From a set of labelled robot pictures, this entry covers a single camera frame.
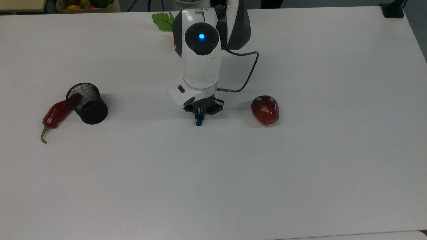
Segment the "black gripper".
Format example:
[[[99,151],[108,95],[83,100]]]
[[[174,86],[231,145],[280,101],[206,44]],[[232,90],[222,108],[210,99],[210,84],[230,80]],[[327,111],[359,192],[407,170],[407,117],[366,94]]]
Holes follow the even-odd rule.
[[[198,101],[195,100],[195,97],[192,97],[184,103],[184,110],[193,113],[194,118],[205,118],[205,115],[214,115],[222,111],[223,103],[223,100],[215,97],[208,97]]]

